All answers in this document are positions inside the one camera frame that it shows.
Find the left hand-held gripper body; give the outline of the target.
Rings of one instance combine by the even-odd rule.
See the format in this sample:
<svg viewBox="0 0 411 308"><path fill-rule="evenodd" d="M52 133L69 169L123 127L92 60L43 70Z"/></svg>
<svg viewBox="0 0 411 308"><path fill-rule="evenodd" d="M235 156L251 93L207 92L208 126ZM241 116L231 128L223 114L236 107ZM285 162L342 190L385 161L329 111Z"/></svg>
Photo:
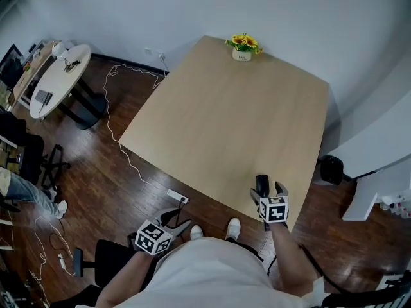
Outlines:
<svg viewBox="0 0 411 308"><path fill-rule="evenodd" d="M146 220L139 227L134 237L134 247L154 256L168 250L176 237L175 231L163 225L160 217L156 217Z"/></svg>

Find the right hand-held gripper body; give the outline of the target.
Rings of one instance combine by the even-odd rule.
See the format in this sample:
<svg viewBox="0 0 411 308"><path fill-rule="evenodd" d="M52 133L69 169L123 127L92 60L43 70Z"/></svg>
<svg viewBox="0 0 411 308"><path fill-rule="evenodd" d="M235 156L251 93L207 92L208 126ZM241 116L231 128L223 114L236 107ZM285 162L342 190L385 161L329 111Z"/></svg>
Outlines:
<svg viewBox="0 0 411 308"><path fill-rule="evenodd" d="M276 196L259 199L258 212L263 220L265 231L270 230L269 224L282 223L286 225L288 218L288 197Z"/></svg>

